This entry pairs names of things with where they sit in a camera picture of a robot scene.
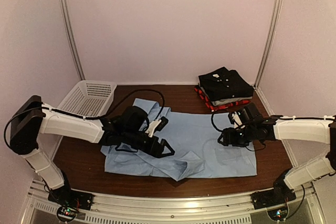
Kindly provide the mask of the light blue long sleeve shirt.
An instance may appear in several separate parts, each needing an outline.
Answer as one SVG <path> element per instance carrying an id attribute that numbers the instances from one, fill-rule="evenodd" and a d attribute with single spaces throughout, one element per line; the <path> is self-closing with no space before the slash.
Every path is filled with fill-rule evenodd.
<path id="1" fill-rule="evenodd" d="M 136 98 L 135 106 L 142 108 L 153 121 L 157 115 L 168 119 L 168 124 L 155 136 L 165 139 L 175 150 L 173 156 L 155 158 L 142 151 L 132 153 L 125 144 L 116 151 L 114 146 L 103 146 L 104 170 L 108 173 L 170 177 L 175 181 L 185 178 L 226 178 L 257 175 L 253 145 L 245 147 L 222 146 L 214 127 L 231 126 L 228 113 L 218 114 L 211 123 L 209 114 L 173 112 L 160 107 L 158 102 Z"/>

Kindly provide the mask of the red plaid shirt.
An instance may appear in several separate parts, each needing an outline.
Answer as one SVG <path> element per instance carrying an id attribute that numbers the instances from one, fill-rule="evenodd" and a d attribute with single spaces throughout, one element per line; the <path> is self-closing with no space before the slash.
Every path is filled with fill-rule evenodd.
<path id="1" fill-rule="evenodd" d="M 211 112 L 216 112 L 216 111 L 222 111 L 228 108 L 232 108 L 235 106 L 240 106 L 240 105 L 247 105 L 250 103 L 250 100 L 240 100 L 240 101 L 234 101 L 230 103 L 223 103 L 220 102 L 220 105 L 214 105 L 208 98 L 208 96 L 202 91 L 202 89 L 196 85 L 194 86 L 195 92 L 198 94 L 198 96 L 203 100 L 205 105 L 211 110 Z"/>

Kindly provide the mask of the grey shirt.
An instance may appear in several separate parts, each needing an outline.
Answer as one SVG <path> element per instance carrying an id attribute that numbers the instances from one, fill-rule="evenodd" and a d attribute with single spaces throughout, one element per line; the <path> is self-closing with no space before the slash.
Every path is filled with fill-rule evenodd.
<path id="1" fill-rule="evenodd" d="M 252 97 L 244 97 L 244 98 L 228 98 L 228 99 L 220 99 L 217 101 L 211 101 L 211 104 L 213 106 L 221 106 L 229 103 L 234 103 L 237 101 L 242 101 L 242 100 L 251 100 Z"/>

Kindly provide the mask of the black shirt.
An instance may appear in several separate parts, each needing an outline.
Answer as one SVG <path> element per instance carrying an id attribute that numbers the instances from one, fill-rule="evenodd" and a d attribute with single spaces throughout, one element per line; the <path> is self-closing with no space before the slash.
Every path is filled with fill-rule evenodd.
<path id="1" fill-rule="evenodd" d="M 250 98 L 254 94 L 254 88 L 236 70 L 228 70 L 225 67 L 199 75 L 198 80 L 199 86 L 212 102 Z"/>

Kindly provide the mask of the white plastic laundry basket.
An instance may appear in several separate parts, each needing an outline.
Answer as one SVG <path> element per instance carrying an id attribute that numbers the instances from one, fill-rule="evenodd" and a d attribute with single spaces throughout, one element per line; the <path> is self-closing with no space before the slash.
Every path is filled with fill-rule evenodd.
<path id="1" fill-rule="evenodd" d="M 113 103 L 117 84 L 108 81 L 80 81 L 65 96 L 58 109 L 82 116 L 101 116 Z"/>

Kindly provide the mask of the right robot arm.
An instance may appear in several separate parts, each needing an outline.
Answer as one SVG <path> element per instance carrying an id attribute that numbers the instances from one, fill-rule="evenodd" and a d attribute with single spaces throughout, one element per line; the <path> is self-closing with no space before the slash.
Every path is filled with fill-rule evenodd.
<path id="1" fill-rule="evenodd" d="M 312 141 L 329 145 L 330 149 L 306 163 L 283 172 L 269 191 L 272 203 L 279 204 L 290 198 L 293 190 L 307 182 L 335 174 L 335 117 L 299 118 L 296 116 L 261 115 L 246 117 L 241 113 L 230 113 L 232 127 L 220 130 L 218 143 L 223 146 L 247 147 L 257 140 Z"/>

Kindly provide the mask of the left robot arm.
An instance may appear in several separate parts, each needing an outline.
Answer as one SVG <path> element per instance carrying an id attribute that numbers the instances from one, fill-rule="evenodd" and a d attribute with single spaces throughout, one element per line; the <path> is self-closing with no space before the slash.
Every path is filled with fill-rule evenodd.
<path id="1" fill-rule="evenodd" d="M 39 134 L 78 138 L 101 146 L 126 144 L 132 151 L 141 151 L 154 158 L 173 156 L 174 149 L 165 139 L 154 134 L 168 123 L 166 117 L 153 121 L 138 106 L 127 107 L 121 115 L 87 117 L 54 108 L 34 95 L 12 116 L 3 131 L 9 149 L 23 157 L 44 180 L 49 194 L 64 205 L 71 205 L 76 195 L 65 173 L 39 147 Z"/>

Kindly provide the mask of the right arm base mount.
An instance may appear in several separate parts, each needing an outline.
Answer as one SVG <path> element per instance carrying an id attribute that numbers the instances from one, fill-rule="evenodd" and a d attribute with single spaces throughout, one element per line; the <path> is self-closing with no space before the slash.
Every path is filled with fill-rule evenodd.
<path id="1" fill-rule="evenodd" d="M 251 194 L 251 202 L 254 209 L 267 210 L 268 217 L 273 221 L 284 221 L 289 217 L 288 203 L 296 199 L 296 194 L 292 191 L 287 193 L 276 192 L 275 189 L 257 191 Z"/>

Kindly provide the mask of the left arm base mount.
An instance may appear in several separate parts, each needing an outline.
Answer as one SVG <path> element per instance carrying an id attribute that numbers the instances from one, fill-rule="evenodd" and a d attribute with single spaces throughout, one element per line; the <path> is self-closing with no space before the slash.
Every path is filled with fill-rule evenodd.
<path id="1" fill-rule="evenodd" d="M 81 210 L 91 209 L 93 194 L 71 190 L 70 194 L 59 196 L 54 191 L 50 191 L 48 200 L 59 205 L 56 210 L 59 221 L 71 222 L 79 216 Z"/>

